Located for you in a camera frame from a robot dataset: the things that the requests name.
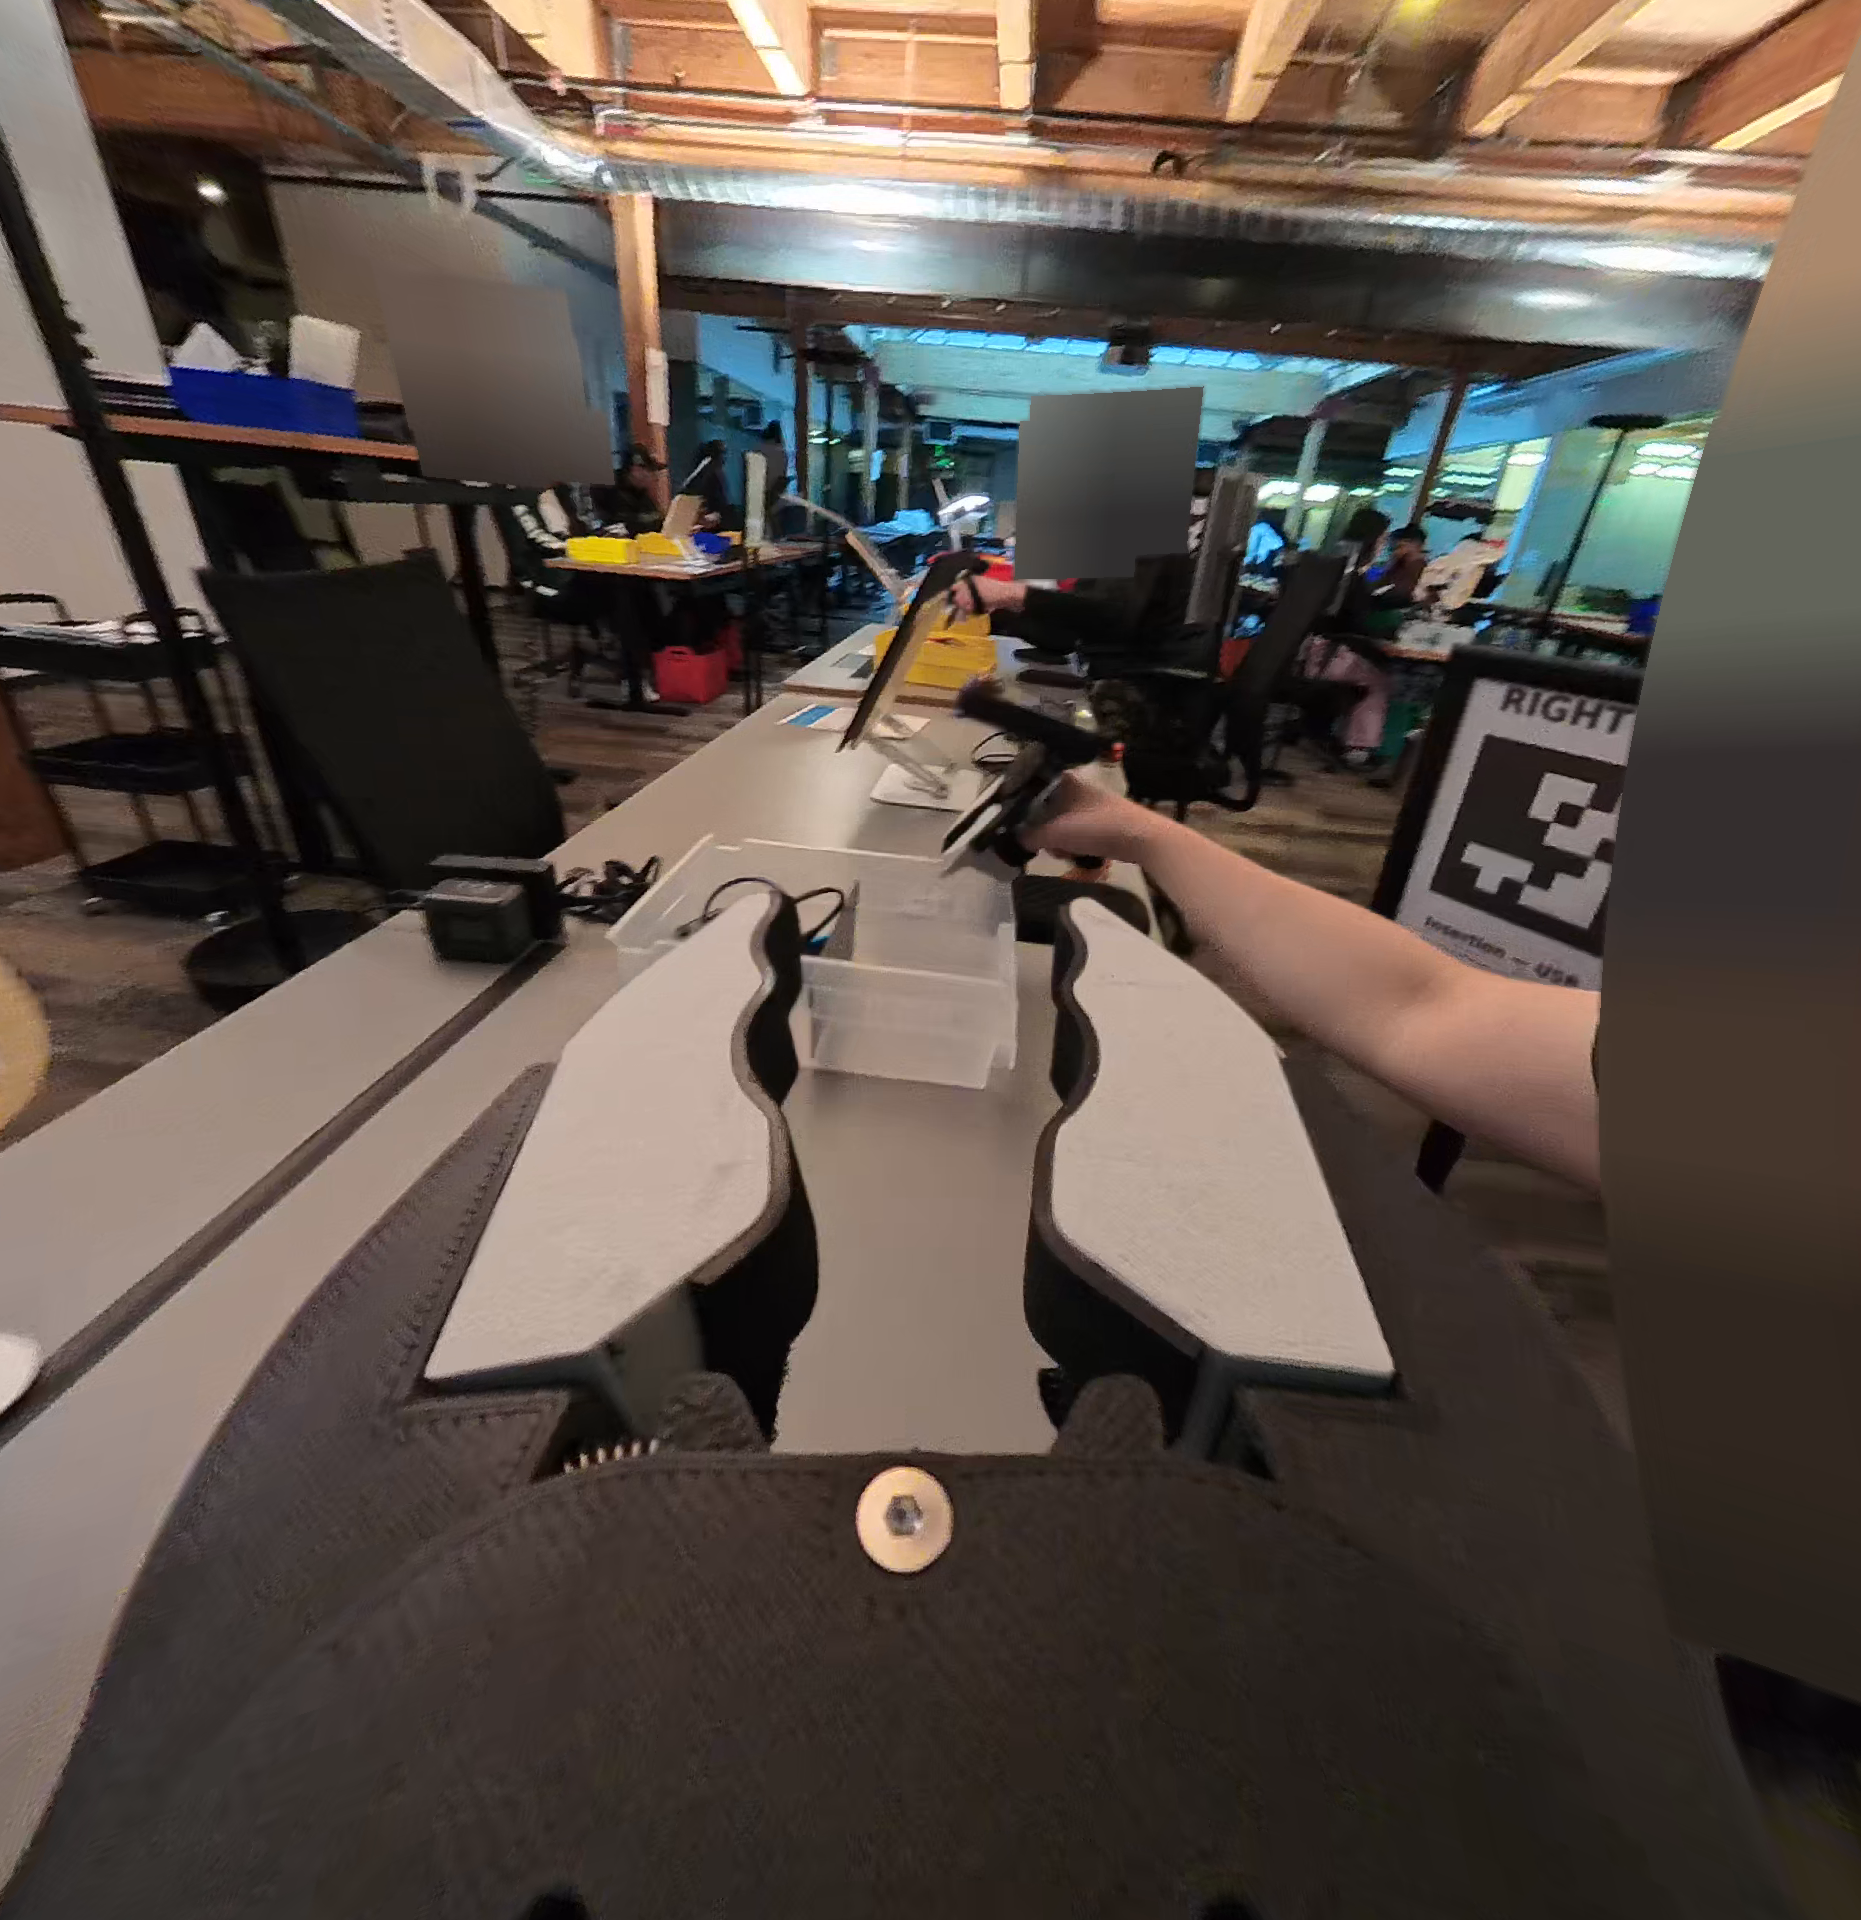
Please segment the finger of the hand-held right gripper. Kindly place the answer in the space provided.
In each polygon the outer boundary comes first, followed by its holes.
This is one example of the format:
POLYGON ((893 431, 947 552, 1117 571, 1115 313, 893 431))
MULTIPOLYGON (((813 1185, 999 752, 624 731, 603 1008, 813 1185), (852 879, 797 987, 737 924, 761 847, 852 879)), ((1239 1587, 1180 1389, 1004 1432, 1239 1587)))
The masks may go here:
POLYGON ((942 839, 941 873, 1017 877, 1024 868, 1024 781, 1001 779, 942 839))

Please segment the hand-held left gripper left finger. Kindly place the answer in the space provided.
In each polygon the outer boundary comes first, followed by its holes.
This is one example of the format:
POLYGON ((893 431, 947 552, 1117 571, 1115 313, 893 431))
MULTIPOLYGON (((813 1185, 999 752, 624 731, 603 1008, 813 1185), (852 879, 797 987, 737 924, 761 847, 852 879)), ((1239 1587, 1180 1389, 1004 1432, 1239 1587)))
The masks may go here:
POLYGON ((564 1045, 421 1380, 555 1387, 650 1440, 689 1376, 731 1380, 767 1440, 819 1299, 785 1102, 799 1078, 797 903, 734 892, 564 1045))

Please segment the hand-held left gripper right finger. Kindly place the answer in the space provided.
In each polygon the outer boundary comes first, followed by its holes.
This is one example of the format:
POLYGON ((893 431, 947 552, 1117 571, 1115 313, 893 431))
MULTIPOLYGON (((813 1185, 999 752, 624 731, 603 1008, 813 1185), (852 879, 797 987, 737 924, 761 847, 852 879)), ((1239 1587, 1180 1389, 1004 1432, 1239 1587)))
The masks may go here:
POLYGON ((1145 1380, 1180 1452, 1257 1387, 1383 1401, 1399 1371, 1280 1045, 1091 899, 1061 910, 1023 1306, 1054 1422, 1145 1380))

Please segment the clear plastic box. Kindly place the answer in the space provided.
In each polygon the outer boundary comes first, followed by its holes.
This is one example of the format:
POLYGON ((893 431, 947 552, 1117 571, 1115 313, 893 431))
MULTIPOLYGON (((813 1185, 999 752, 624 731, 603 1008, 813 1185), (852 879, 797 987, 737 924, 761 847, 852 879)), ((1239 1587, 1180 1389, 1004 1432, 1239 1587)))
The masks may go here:
POLYGON ((799 1059, 816 1071, 981 1091, 1019 1056, 1012 882, 931 856, 703 837, 608 941, 634 975, 747 894, 797 903, 799 1059))

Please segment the person's right forearm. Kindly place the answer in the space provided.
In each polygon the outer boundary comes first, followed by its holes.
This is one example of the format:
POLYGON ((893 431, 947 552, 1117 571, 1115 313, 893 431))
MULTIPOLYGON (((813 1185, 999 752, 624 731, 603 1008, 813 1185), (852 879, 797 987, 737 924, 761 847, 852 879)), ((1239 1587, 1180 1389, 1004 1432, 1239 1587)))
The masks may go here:
POLYGON ((1424 1118, 1601 1185, 1596 994, 1471 966, 1155 814, 1138 847, 1197 946, 1280 1022, 1424 1118))

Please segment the person's right hand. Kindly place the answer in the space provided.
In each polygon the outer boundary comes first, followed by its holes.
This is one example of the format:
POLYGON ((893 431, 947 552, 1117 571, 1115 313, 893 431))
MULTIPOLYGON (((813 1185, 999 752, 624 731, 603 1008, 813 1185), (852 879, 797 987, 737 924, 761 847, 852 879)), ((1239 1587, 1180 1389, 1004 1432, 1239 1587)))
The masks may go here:
POLYGON ((1079 866, 1123 863, 1147 868, 1164 829, 1163 814, 1110 790, 1064 775, 1032 809, 1021 839, 1032 851, 1054 854, 1079 866))

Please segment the black office chair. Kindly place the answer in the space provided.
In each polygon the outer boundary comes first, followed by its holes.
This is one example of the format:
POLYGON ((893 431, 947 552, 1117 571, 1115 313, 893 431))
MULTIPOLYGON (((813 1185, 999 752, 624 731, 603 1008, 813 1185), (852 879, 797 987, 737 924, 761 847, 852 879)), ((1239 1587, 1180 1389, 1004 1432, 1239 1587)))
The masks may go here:
POLYGON ((1337 694, 1335 684, 1301 673, 1301 656, 1321 637, 1351 571, 1341 552, 1301 554, 1232 668, 1163 668, 1125 684, 1123 768, 1133 800, 1168 805, 1180 821, 1192 805, 1236 814, 1257 805, 1278 777, 1285 725, 1337 694))

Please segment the black power adapter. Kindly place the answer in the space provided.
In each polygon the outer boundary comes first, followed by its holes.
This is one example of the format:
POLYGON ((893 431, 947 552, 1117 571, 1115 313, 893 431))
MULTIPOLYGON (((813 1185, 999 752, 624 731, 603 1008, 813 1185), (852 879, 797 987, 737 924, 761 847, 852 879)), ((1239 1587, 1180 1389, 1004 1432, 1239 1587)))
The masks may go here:
POLYGON ((563 888, 540 858, 436 856, 417 912, 433 955, 448 965, 507 969, 535 950, 566 944, 563 888))

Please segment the wooden work desk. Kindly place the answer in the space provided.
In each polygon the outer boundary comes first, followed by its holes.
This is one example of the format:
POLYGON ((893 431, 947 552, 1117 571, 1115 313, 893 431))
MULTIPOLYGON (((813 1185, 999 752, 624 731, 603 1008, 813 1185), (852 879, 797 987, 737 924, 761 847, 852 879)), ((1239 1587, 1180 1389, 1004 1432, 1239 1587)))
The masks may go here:
POLYGON ((592 708, 680 717, 739 680, 743 712, 767 699, 773 589, 814 589, 822 601, 828 543, 748 547, 732 535, 589 535, 542 558, 582 621, 606 629, 624 664, 624 694, 592 708))

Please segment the black white marker sign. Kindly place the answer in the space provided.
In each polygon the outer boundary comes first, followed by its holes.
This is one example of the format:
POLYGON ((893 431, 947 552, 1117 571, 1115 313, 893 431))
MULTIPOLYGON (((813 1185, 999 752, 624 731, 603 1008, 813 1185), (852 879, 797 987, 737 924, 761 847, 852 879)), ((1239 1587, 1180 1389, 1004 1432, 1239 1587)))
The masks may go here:
POLYGON ((1372 910, 1480 972, 1599 992, 1643 670, 1449 656, 1372 910))

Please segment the black utility cart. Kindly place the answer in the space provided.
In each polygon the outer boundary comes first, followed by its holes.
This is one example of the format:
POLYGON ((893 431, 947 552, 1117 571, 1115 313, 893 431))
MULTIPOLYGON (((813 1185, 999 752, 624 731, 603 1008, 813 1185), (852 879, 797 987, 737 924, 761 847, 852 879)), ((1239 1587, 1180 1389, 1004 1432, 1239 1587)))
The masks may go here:
POLYGON ((0 711, 87 910, 223 924, 251 907, 220 779, 147 614, 78 620, 0 592, 0 711))

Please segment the blue plastic bin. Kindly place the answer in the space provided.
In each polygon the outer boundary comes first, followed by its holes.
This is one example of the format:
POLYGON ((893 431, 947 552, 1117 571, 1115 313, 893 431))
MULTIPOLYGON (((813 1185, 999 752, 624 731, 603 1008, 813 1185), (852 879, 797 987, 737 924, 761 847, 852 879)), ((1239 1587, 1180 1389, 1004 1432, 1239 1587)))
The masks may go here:
POLYGON ((360 438, 358 406, 349 388, 271 371, 168 369, 179 414, 208 427, 283 431, 304 438, 360 438))

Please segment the silver ceiling duct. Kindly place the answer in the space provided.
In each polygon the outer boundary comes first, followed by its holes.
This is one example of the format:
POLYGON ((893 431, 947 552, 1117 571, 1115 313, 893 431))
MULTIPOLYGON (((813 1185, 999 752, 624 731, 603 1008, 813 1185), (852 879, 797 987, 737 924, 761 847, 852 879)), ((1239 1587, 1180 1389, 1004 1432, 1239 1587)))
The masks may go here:
POLYGON ((1719 179, 1705 167, 1523 170, 1474 161, 1252 156, 1227 141, 1083 141, 969 136, 939 126, 840 126, 801 115, 739 125, 670 115, 608 120, 608 137, 563 137, 431 111, 467 147, 580 194, 653 193, 734 207, 900 210, 925 220, 1100 230, 1222 230, 1229 223, 1518 232, 1624 230, 1673 245, 1772 243, 1799 170, 1719 179))

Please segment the black frame wooden desk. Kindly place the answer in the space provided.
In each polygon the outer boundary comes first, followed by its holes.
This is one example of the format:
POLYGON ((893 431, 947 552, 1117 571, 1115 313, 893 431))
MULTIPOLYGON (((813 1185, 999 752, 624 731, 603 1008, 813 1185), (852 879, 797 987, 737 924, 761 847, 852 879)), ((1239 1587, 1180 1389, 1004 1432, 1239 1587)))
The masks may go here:
POLYGON ((249 914, 200 941, 187 960, 187 973, 201 1003, 216 1014, 230 1014, 331 955, 353 934, 334 931, 314 910, 287 907, 283 868, 263 847, 256 816, 245 799, 245 775, 229 751, 225 729, 201 681, 204 670, 217 661, 217 649, 183 630, 170 578, 156 552, 142 501, 126 476, 126 444, 107 420, 88 350, 53 272, 53 257, 32 210, 2 115, 0 239, 51 362, 66 419, 64 431, 84 453, 117 554, 154 621, 160 667, 172 681, 188 744, 212 781, 229 846, 239 879, 245 881, 249 914))

